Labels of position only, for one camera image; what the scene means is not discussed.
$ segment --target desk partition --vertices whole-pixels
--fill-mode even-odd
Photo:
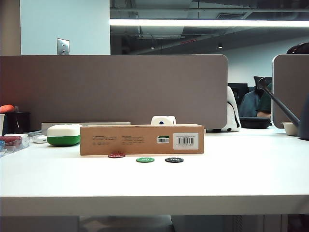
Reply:
[[[42,122],[226,124],[223,55],[1,56],[0,104]]]
[[[309,94],[309,55],[278,55],[273,60],[272,91],[300,120]],[[273,122],[283,128],[282,122],[290,121],[273,103]]]

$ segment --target barcode label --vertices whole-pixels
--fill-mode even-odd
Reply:
[[[198,150],[198,133],[174,133],[174,150]]]
[[[168,144],[169,143],[169,136],[158,136],[157,137],[158,144]]]
[[[193,145],[194,144],[194,138],[178,138],[179,145]]]

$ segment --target computer monitor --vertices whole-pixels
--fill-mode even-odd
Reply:
[[[234,89],[238,89],[238,98],[236,99],[237,106],[241,104],[241,101],[246,93],[248,93],[248,84],[247,83],[228,83],[228,86]]]

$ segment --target red poker chip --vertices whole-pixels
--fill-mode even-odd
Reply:
[[[111,153],[108,155],[109,158],[122,158],[126,157],[124,153]]]

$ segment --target light switch plate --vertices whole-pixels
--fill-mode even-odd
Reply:
[[[69,55],[70,54],[70,41],[57,38],[57,54]]]

